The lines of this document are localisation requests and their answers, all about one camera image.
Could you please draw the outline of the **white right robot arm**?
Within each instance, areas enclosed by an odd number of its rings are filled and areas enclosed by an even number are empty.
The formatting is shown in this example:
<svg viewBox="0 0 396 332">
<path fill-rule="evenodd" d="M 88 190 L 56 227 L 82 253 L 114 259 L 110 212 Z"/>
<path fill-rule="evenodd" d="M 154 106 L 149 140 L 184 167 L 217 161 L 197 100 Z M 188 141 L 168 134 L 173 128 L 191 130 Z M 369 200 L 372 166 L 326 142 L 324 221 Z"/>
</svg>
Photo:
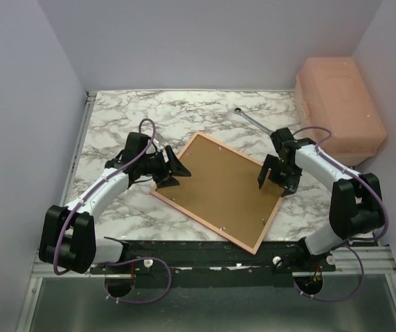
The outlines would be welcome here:
<svg viewBox="0 0 396 332">
<path fill-rule="evenodd" d="M 388 229 L 389 217 L 382 201 L 379 179 L 361 174 L 327 155 L 310 138 L 297 139 L 285 127 L 269 132 L 276 155 L 267 155 L 258 185 L 266 181 L 281 188 L 282 196 L 295 194 L 303 172 L 311 174 L 330 191 L 328 222 L 299 242 L 295 262 L 309 271 L 320 263 L 320 255 L 349 241 L 365 241 L 363 234 L 380 230 L 378 240 Z"/>
</svg>

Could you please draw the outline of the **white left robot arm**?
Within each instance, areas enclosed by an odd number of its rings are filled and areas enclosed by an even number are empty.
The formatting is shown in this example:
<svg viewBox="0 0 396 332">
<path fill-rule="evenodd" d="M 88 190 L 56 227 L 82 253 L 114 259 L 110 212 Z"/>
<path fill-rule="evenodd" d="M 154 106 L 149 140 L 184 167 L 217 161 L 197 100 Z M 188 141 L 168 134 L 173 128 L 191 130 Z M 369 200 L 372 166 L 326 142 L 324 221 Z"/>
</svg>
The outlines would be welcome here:
<svg viewBox="0 0 396 332">
<path fill-rule="evenodd" d="M 83 194 L 63 206 L 52 205 L 45 214 L 39 260 L 54 272 L 85 273 L 93 264 L 106 264 L 113 272 L 129 268 L 130 257 L 119 240 L 97 239 L 95 222 L 123 192 L 149 176 L 158 188 L 179 184 L 189 177 L 171 146 L 159 147 L 154 138 L 131 132 L 125 147 L 105 163 L 100 177 Z"/>
</svg>

